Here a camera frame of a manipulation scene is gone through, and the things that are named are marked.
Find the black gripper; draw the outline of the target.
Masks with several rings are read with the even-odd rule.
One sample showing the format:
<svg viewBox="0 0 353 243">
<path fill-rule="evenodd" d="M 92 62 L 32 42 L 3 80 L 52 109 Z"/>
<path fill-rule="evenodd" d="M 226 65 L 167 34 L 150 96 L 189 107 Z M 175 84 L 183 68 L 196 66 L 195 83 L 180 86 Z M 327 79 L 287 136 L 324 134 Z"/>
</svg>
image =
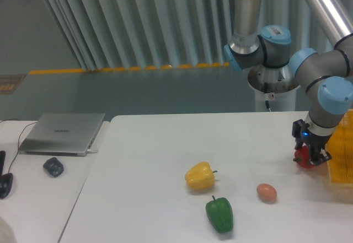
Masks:
<svg viewBox="0 0 353 243">
<path fill-rule="evenodd" d="M 310 165 L 319 166 L 332 159 L 331 154 L 325 151 L 325 146 L 333 134 L 333 128 L 320 127 L 310 118 L 299 119 L 293 122 L 291 134 L 295 139 L 295 150 L 304 145 L 308 147 Z"/>
</svg>

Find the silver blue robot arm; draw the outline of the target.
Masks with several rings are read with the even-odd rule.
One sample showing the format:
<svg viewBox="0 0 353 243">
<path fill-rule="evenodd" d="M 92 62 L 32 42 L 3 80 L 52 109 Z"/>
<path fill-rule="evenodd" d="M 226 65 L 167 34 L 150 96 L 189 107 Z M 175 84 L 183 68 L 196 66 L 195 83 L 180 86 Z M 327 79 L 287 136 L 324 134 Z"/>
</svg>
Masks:
<svg viewBox="0 0 353 243">
<path fill-rule="evenodd" d="M 294 161 L 303 168 L 327 162 L 325 146 L 352 105 L 352 19 L 340 0 L 306 0 L 333 46 L 318 54 L 304 48 L 290 54 L 291 34 L 281 25 L 257 31 L 261 0 L 236 0 L 233 35 L 224 52 L 237 71 L 252 68 L 248 82 L 263 93 L 301 87 L 312 102 L 304 120 L 292 125 Z"/>
</svg>

